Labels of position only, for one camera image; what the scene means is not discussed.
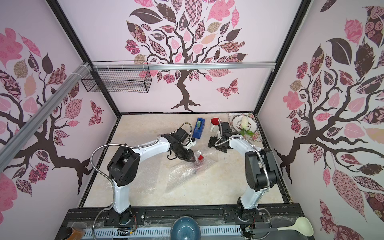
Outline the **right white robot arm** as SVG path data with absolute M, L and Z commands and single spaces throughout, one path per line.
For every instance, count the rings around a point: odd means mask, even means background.
M 247 188 L 237 203 L 238 217 L 245 221 L 251 214 L 258 212 L 263 196 L 277 184 L 279 174 L 274 156 L 270 149 L 254 146 L 241 134 L 233 132 L 228 122 L 217 120 L 218 133 L 211 137 L 208 147 L 227 153 L 237 151 L 244 159 Z

